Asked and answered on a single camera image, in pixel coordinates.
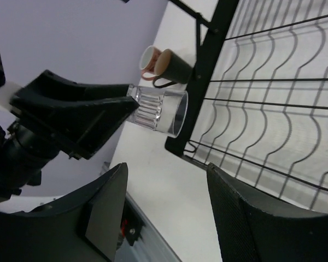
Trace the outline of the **clear glass cup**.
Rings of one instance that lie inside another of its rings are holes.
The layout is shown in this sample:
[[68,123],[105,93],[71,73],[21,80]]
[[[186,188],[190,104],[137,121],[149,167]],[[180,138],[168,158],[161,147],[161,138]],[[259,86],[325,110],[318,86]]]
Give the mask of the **clear glass cup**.
[[179,135],[188,109],[187,91],[129,85],[127,95],[138,103],[129,122],[172,138]]

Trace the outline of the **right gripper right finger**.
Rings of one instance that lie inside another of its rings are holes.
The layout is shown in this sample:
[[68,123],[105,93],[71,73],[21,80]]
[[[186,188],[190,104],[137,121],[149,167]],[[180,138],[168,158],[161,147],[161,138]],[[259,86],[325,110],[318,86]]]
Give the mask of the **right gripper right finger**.
[[278,200],[207,167],[223,261],[328,261],[328,214]]

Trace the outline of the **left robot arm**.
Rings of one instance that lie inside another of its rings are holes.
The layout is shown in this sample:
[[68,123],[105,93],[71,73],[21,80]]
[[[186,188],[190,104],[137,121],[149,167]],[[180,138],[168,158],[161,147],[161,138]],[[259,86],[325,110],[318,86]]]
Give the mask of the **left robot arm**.
[[38,186],[42,168],[60,152],[90,159],[139,105],[129,84],[80,84],[45,70],[21,87],[0,73],[0,109],[15,116],[0,126],[0,203]]

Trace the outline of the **black mug brown interior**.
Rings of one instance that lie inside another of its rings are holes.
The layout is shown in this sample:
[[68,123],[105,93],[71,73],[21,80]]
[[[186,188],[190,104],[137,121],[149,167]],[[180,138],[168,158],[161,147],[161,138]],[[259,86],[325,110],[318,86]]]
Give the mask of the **black mug brown interior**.
[[[155,88],[165,88],[175,84],[187,84],[192,70],[192,66],[171,49],[165,49],[161,55],[159,55],[154,66],[155,78],[152,81],[153,86]],[[165,79],[169,82],[158,85],[156,82],[159,79]]]

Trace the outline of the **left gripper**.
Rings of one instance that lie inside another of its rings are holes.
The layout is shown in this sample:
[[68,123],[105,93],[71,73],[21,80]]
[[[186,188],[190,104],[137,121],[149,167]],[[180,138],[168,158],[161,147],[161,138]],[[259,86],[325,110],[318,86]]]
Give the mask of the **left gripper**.
[[129,86],[82,84],[45,70],[10,103],[21,125],[71,158],[90,159],[139,107],[126,96]]

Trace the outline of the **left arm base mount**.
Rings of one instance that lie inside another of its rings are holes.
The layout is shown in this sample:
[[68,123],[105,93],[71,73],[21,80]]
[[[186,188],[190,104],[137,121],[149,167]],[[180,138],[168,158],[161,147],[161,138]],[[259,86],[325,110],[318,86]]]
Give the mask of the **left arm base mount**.
[[120,232],[116,249],[118,250],[122,246],[124,240],[127,240],[130,246],[133,246],[134,243],[139,239],[140,231],[143,225],[144,222],[140,214],[126,199],[122,212]]

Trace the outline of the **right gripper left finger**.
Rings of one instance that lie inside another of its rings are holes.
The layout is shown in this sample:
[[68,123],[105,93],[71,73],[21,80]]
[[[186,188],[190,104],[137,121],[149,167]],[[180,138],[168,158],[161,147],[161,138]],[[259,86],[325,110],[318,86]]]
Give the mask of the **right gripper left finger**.
[[113,261],[128,167],[31,212],[0,212],[0,261]]

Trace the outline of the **pink mug white interior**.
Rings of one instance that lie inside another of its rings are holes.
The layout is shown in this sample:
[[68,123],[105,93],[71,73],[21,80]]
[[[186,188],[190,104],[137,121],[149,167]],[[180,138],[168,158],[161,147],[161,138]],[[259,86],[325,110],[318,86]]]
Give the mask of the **pink mug white interior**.
[[139,61],[139,68],[141,72],[141,78],[146,81],[152,81],[156,75],[154,73],[155,64],[158,57],[162,54],[162,51],[157,47],[150,45],[148,46]]

